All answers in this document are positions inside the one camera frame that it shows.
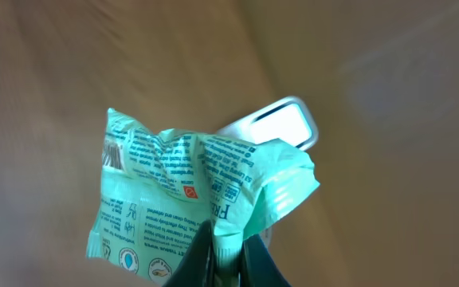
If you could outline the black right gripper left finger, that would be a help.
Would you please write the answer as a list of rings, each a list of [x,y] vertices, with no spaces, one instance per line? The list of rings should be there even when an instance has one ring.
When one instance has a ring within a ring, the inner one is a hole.
[[[199,227],[178,268],[163,287],[212,287],[214,251],[212,225],[206,220]]]

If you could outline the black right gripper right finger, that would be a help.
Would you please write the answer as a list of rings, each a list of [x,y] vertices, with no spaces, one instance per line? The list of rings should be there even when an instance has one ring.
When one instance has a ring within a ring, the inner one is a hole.
[[[244,241],[239,265],[241,287],[291,287],[258,234]]]

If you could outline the light blue wipes packet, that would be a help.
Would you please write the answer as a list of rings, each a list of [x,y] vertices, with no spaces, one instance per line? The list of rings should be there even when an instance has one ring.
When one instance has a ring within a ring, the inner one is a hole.
[[[298,207],[319,186],[314,171],[306,152],[282,140],[155,134],[109,109],[86,255],[163,285],[209,222],[216,272],[235,277],[243,242]]]

